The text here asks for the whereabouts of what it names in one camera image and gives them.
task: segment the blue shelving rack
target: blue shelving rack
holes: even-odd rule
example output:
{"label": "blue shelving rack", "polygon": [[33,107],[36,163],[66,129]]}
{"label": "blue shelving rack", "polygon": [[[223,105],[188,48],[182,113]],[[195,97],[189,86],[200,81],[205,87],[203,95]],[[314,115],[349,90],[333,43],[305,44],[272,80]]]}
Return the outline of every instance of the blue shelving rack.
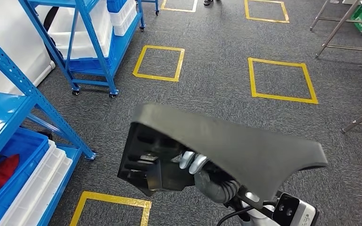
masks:
{"label": "blue shelving rack", "polygon": [[[42,37],[45,45],[47,46],[49,52],[52,54],[57,65],[62,70],[66,79],[69,81],[74,95],[77,96],[80,94],[80,86],[78,85],[79,83],[98,85],[98,86],[109,86],[109,91],[110,91],[109,96],[111,98],[115,98],[118,95],[119,91],[118,91],[118,89],[116,89],[116,86],[115,86],[115,83],[113,80],[115,73],[121,63],[121,60],[123,59],[123,56],[128,48],[128,45],[130,44],[130,41],[135,33],[139,20],[140,20],[140,24],[141,24],[140,30],[143,31],[145,28],[141,0],[138,0],[139,12],[137,13],[137,16],[135,17],[134,21],[132,22],[132,24],[129,27],[126,34],[122,37],[115,36],[115,38],[112,40],[112,44],[113,44],[112,46],[114,46],[114,49],[112,51],[115,51],[115,54],[114,54],[114,59],[113,59],[114,66],[112,66],[111,68],[108,68],[108,66],[106,64],[105,58],[102,53],[102,49],[100,48],[98,38],[96,36],[95,30],[92,25],[91,17],[89,15],[89,12],[94,8],[94,6],[96,5],[96,3],[99,0],[18,0],[18,1],[22,5],[25,13],[30,18],[32,24],[37,29],[39,35]],[[73,24],[72,24],[72,31],[71,31],[71,35],[70,35],[70,41],[69,41],[69,50],[67,53],[66,61],[63,59],[62,55],[56,49],[55,44],[53,43],[52,39],[48,36],[47,31],[45,30],[41,21],[39,20],[37,14],[36,14],[36,11],[35,11],[35,7],[38,5],[68,7],[68,8],[75,9],[74,10],[74,19],[73,19]],[[82,73],[97,75],[97,76],[104,76],[106,78],[106,82],[76,79],[73,76],[73,73],[76,73],[78,71],[76,71],[76,70],[72,71],[69,68],[71,48],[72,48],[72,43],[73,43],[73,39],[74,39],[74,28],[77,24],[78,13],[80,13],[81,18],[84,21],[85,28],[87,29],[87,32],[91,39],[92,45],[93,45],[96,55],[98,57],[99,64],[101,66],[101,69],[83,70]]]}
{"label": "blue shelving rack", "polygon": [[[65,151],[67,157],[71,158],[73,163],[39,222],[39,225],[45,226],[48,224],[62,196],[81,153],[90,160],[95,159],[96,154],[83,142],[44,95],[28,80],[1,48],[0,70],[24,93],[24,96],[0,93],[0,152],[26,118],[55,132],[73,144],[56,144],[58,148]],[[31,114],[31,110],[35,107],[44,112],[55,125],[51,125]]]}
{"label": "blue shelving rack", "polygon": [[156,6],[156,16],[159,15],[159,0],[141,0],[141,2],[154,3]]}

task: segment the robotic hand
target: robotic hand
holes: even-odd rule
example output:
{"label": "robotic hand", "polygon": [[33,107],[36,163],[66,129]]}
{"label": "robotic hand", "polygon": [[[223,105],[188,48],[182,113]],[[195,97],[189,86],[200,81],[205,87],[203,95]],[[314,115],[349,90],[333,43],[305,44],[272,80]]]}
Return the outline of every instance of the robotic hand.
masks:
{"label": "robotic hand", "polygon": [[[180,160],[180,169],[189,167],[189,173],[194,175],[195,186],[212,201],[228,203],[237,194],[241,185],[231,177],[227,180],[225,177],[228,175],[219,168],[216,169],[214,164],[208,161],[209,159],[202,154],[186,151]],[[209,175],[203,166],[206,169],[210,168],[212,174]]]}
{"label": "robotic hand", "polygon": [[147,196],[196,186],[235,210],[218,226],[236,215],[242,226],[314,226],[317,209],[278,188],[299,170],[327,165],[315,141],[144,104],[134,112],[117,176]]}
{"label": "robotic hand", "polygon": [[[313,226],[318,217],[318,211],[311,205],[289,194],[281,194],[277,202],[264,202],[263,206],[270,210],[263,213],[249,206],[237,196],[241,184],[227,176],[212,164],[209,159],[191,151],[185,151],[180,160],[180,169],[188,169],[194,175],[197,189],[215,203],[232,207],[235,212],[223,217],[217,226],[225,220],[238,215],[242,226]],[[253,193],[246,193],[246,198],[258,200]]]}

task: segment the blue plastic bin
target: blue plastic bin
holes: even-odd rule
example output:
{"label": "blue plastic bin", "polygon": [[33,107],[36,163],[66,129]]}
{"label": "blue plastic bin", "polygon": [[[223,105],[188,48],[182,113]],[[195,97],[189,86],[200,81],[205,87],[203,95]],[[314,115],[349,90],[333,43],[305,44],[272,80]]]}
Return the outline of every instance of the blue plastic bin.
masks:
{"label": "blue plastic bin", "polygon": [[0,154],[19,154],[20,161],[13,176],[0,189],[0,219],[23,188],[42,157],[47,152],[48,138],[37,132],[19,128],[3,147]]}
{"label": "blue plastic bin", "polygon": [[[109,71],[115,65],[114,64],[114,59],[115,59],[114,40],[115,40],[115,32],[112,29],[112,40],[110,43],[109,56],[105,58],[106,65],[109,68]],[[88,70],[88,69],[102,69],[98,58],[92,58],[92,57],[70,60],[69,66],[70,66],[71,71],[77,71],[80,73],[82,73],[83,70]]]}
{"label": "blue plastic bin", "polygon": [[111,13],[120,12],[127,0],[107,0],[107,10]]}

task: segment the white storage box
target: white storage box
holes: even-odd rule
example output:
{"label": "white storage box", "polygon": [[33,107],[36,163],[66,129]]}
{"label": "white storage box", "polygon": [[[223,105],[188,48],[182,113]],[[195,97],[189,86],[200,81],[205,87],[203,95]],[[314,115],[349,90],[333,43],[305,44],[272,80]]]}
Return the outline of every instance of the white storage box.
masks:
{"label": "white storage box", "polygon": [[62,183],[63,179],[65,178],[66,173],[70,169],[72,162],[73,160],[67,158],[65,154],[64,158],[62,159],[62,162],[56,169],[55,175],[52,177],[50,183],[48,184],[48,187],[46,187],[44,194],[37,201],[37,204],[35,205],[32,214],[29,215],[29,218],[24,222],[25,226],[38,225],[38,222],[43,216],[45,210],[47,209],[56,191],[58,191],[58,188]]}
{"label": "white storage box", "polygon": [[135,0],[127,0],[118,13],[110,13],[115,35],[124,36],[137,15]]}
{"label": "white storage box", "polygon": [[[67,58],[73,17],[74,8],[60,7],[48,30],[48,35],[53,38],[56,43],[56,48],[62,53],[64,59]],[[106,0],[100,0],[96,4],[90,12],[90,17],[103,55],[104,57],[108,57],[112,39],[112,26],[110,23],[110,14],[106,8]],[[96,58],[97,55],[81,15],[78,14],[71,59],[87,57]]]}
{"label": "white storage box", "polygon": [[110,13],[110,21],[113,26],[120,26],[126,20],[132,9],[135,9],[135,0],[127,0],[118,13]]}
{"label": "white storage box", "polygon": [[0,226],[37,225],[70,168],[72,160],[55,142],[48,140],[49,149],[30,178],[16,196]]}

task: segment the yellow floor tape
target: yellow floor tape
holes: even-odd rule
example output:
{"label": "yellow floor tape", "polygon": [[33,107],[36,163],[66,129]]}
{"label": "yellow floor tape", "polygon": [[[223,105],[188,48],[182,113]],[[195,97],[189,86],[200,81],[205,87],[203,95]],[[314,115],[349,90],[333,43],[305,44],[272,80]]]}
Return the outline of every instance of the yellow floor tape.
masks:
{"label": "yellow floor tape", "polygon": [[142,212],[140,226],[148,226],[149,212],[150,212],[150,208],[152,207],[152,202],[145,201],[145,200],[139,200],[139,199],[126,198],[126,197],[121,197],[121,196],[96,193],[96,192],[87,192],[87,191],[84,191],[81,194],[80,200],[78,201],[78,204],[77,204],[77,208],[75,209],[73,218],[71,219],[70,226],[77,226],[78,220],[80,219],[82,210],[84,208],[84,205],[85,205],[85,202],[87,201],[87,199],[141,207],[141,208],[143,208],[143,212]]}
{"label": "yellow floor tape", "polygon": [[[251,17],[249,15],[249,7],[247,5],[248,1],[270,2],[270,3],[279,3],[279,4],[281,4],[282,13],[284,14],[285,20],[271,20],[271,19],[263,19],[263,18]],[[287,14],[287,9],[285,8],[285,4],[284,4],[283,1],[245,0],[245,14],[246,14],[246,19],[248,19],[248,20],[259,20],[259,21],[276,22],[276,23],[289,23],[289,17],[288,17],[288,14]]]}
{"label": "yellow floor tape", "polygon": [[[267,64],[284,65],[284,66],[292,66],[292,67],[301,67],[303,70],[304,78],[306,79],[307,87],[309,88],[309,93],[310,93],[311,99],[257,93],[256,84],[255,84],[255,72],[253,70],[253,62],[261,62],[261,63],[267,63]],[[250,89],[252,90],[252,97],[263,97],[263,98],[271,98],[271,99],[277,99],[277,100],[288,100],[288,101],[297,101],[297,102],[303,102],[303,103],[309,103],[309,104],[318,104],[317,97],[314,92],[313,84],[312,84],[312,81],[310,80],[309,72],[307,71],[306,64],[263,60],[263,59],[256,59],[256,58],[251,58],[251,57],[249,57],[247,59],[247,63],[249,64]]]}
{"label": "yellow floor tape", "polygon": [[[175,75],[174,75],[173,78],[138,73],[138,71],[139,71],[139,69],[141,67],[143,57],[144,57],[144,55],[146,53],[146,50],[148,48],[165,49],[165,50],[173,50],[173,51],[179,51],[180,52],[180,58],[178,59],[177,69],[175,70]],[[135,65],[134,72],[132,74],[135,75],[136,77],[146,78],[146,79],[156,79],[156,80],[164,80],[164,81],[178,81],[178,79],[180,77],[180,73],[181,73],[182,62],[184,60],[184,53],[185,53],[185,49],[183,49],[183,48],[145,45],[142,48],[140,57],[138,58],[137,64]]]}
{"label": "yellow floor tape", "polygon": [[189,12],[189,13],[196,12],[197,0],[194,0],[192,10],[178,9],[178,8],[166,8],[166,2],[167,2],[167,0],[163,0],[162,6],[160,7],[160,9],[162,9],[162,10],[171,10],[171,11],[179,11],[179,12]]}

